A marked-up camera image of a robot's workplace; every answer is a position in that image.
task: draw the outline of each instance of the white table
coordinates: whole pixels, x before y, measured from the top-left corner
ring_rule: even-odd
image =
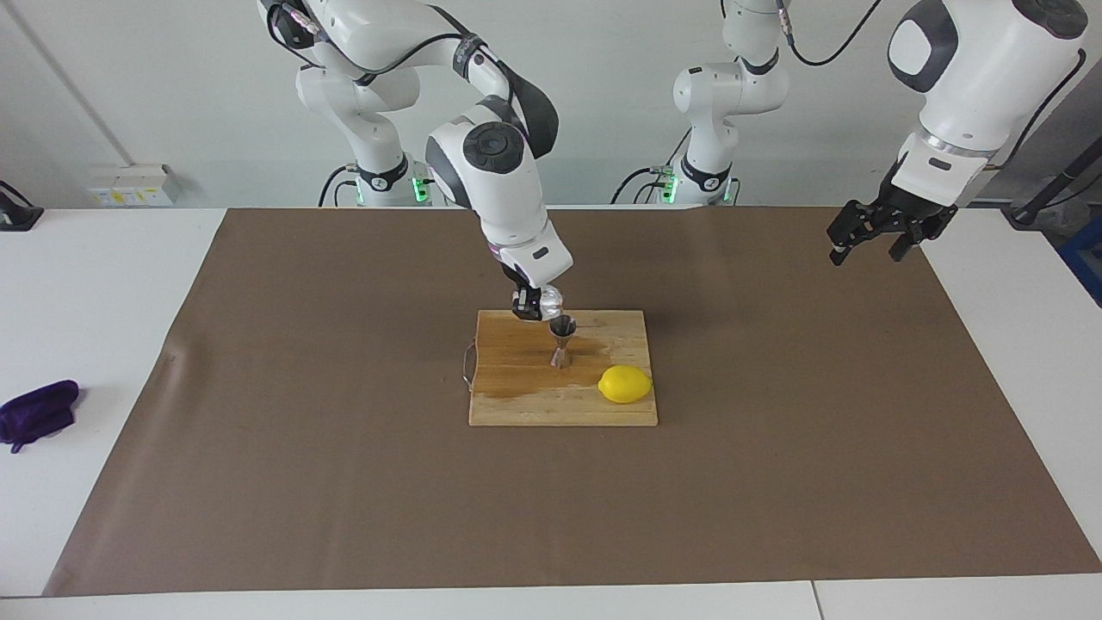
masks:
[[[80,424],[0,455],[0,597],[37,596],[224,210],[54,210],[0,236],[0,395],[62,379]],[[1102,312],[1045,239],[961,211],[927,255],[1095,550]],[[0,600],[0,618],[1098,618],[1102,576]]]

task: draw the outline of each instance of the electrical socket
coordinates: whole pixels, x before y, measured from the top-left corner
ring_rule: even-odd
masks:
[[[99,206],[174,206],[180,185],[165,165],[94,167],[88,187]]]

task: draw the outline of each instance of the lemon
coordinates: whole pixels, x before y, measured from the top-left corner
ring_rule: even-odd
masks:
[[[605,371],[597,390],[613,403],[627,405],[650,394],[652,385],[650,378],[640,369],[618,366]]]

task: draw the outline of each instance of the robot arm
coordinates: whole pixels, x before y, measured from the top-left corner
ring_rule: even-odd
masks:
[[[724,0],[723,39],[733,63],[688,68],[673,100],[692,123],[689,149],[671,171],[662,198],[714,204],[725,193],[738,131],[730,117],[778,109],[788,98],[788,70],[778,64],[780,18],[776,0]]]
[[[475,107],[432,132],[426,163],[444,195],[478,215],[491,252],[517,285],[514,313],[526,320],[559,317],[562,296],[550,282],[573,258],[548,218],[536,168],[558,135],[559,117],[548,97],[437,7],[414,0],[296,0],[280,7],[288,15],[279,23],[284,42],[298,35],[324,67],[303,72],[322,72],[300,77],[300,91],[311,93],[303,100],[317,102],[322,89],[314,86],[332,81],[325,87],[333,94],[317,106],[343,118],[354,148],[366,144],[371,154],[363,159],[375,156],[375,165],[401,165],[397,133],[374,112],[415,101],[417,89],[400,76],[406,69],[446,66],[483,94]],[[349,121],[347,110],[358,118]],[[391,170],[396,175],[398,168]]]
[[[877,198],[850,200],[828,228],[834,263],[883,232],[901,232],[889,251],[895,260],[938,238],[965,186],[1074,65],[1087,21],[1077,0],[915,4],[888,59],[897,79],[926,95],[926,107]]]

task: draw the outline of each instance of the white wall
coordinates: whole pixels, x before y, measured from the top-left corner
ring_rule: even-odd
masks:
[[[606,202],[630,170],[665,161],[687,124],[670,90],[684,67],[727,56],[712,0],[440,0],[555,101],[562,131],[542,160],[550,203]],[[916,122],[921,97],[890,75],[885,50],[914,0],[885,0],[853,47],[798,65],[788,104],[737,120],[745,204],[869,198]],[[801,51],[821,57],[867,0],[800,2]],[[1092,1],[1095,19],[1102,12]],[[298,61],[272,44],[252,0],[0,0],[133,160],[168,163],[186,205],[306,205],[350,159],[341,135],[294,94]],[[39,202],[75,206],[93,163],[118,159],[11,24],[0,24],[0,176]],[[1090,41],[1102,52],[1102,29]],[[392,115],[407,150],[478,97],[446,69],[422,72],[422,101]]]

